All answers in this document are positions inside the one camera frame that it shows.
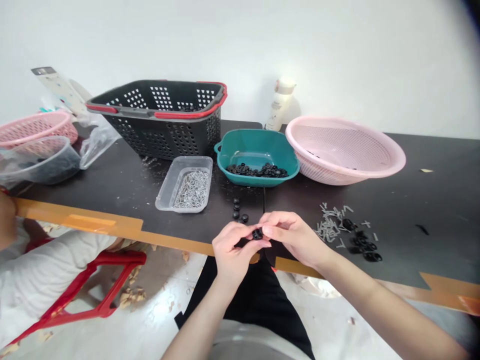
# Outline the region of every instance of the white spray bottle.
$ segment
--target white spray bottle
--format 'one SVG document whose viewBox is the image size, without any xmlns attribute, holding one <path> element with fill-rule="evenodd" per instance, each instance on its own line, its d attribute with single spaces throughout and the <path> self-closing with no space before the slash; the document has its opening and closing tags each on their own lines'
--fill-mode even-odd
<svg viewBox="0 0 480 360">
<path fill-rule="evenodd" d="M 279 131 L 282 127 L 282 118 L 290 105 L 292 94 L 297 84 L 288 77 L 281 77 L 276 81 L 275 96 L 271 103 L 270 117 L 265 124 L 265 129 Z"/>
</svg>

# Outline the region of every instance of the black plastic basket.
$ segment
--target black plastic basket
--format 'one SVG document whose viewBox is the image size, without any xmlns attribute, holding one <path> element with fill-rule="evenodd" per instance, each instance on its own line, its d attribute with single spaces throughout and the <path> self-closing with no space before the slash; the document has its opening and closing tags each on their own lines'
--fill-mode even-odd
<svg viewBox="0 0 480 360">
<path fill-rule="evenodd" d="M 220 82 L 139 80 L 93 97 L 86 107 L 102 114 L 138 154 L 172 160 L 212 154 L 226 98 Z"/>
</svg>

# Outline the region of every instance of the teal plastic bowl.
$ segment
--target teal plastic bowl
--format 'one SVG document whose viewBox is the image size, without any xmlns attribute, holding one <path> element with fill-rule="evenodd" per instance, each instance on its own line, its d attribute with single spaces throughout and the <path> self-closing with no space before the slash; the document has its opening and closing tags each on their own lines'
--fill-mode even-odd
<svg viewBox="0 0 480 360">
<path fill-rule="evenodd" d="M 271 130 L 239 129 L 225 134 L 215 145 L 216 162 L 228 180 L 236 185 L 272 188 L 299 173 L 300 164 L 294 149 L 281 132 Z M 285 169 L 288 177 L 243 176 L 228 172 L 230 165 L 245 163 L 253 170 L 260 170 L 265 163 Z"/>
</svg>

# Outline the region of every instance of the red plastic chair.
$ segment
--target red plastic chair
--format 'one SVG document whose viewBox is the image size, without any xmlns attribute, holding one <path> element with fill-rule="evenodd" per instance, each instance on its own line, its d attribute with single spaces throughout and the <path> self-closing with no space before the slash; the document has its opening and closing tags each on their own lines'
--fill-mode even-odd
<svg viewBox="0 0 480 360">
<path fill-rule="evenodd" d="M 34 245 L 27 247 L 27 252 L 39 247 L 45 243 L 48 243 L 52 239 L 46 239 L 39 241 Z M 147 255 L 140 251 L 126 251 L 124 253 L 114 253 L 108 251 L 102 251 L 98 257 L 86 266 L 86 269 L 82 271 L 60 298 L 47 310 L 47 312 L 40 318 L 38 322 L 30 326 L 19 337 L 13 340 L 10 344 L 16 344 L 20 340 L 26 338 L 31 333 L 39 329 L 51 328 L 58 325 L 72 323 L 79 320 L 86 320 L 92 318 L 107 318 L 112 315 L 117 309 L 113 304 L 113 301 L 119 291 L 124 286 L 125 281 L 128 279 L 130 273 L 134 268 L 139 265 L 144 265 L 147 261 Z M 90 276 L 101 265 L 123 265 L 124 269 L 120 274 L 118 280 L 113 284 L 108 294 L 101 301 L 101 303 L 94 309 L 83 311 L 79 313 L 69 313 L 64 309 L 75 298 Z"/>
</svg>

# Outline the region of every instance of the hand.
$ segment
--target hand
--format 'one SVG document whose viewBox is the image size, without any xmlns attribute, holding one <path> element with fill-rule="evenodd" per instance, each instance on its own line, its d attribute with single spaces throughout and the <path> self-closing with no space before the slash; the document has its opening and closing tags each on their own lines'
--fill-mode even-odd
<svg viewBox="0 0 480 360">
<path fill-rule="evenodd" d="M 335 254 L 294 212 L 266 212 L 260 219 L 263 238 L 277 240 L 302 264 L 319 271 Z"/>
<path fill-rule="evenodd" d="M 252 256 L 260 249 L 272 246 L 268 240 L 252 240 L 252 231 L 258 227 L 232 221 L 212 241 L 217 267 L 216 278 L 223 287 L 231 289 L 233 294 L 247 274 Z M 242 248 L 235 247 L 241 238 L 250 241 Z"/>
</svg>

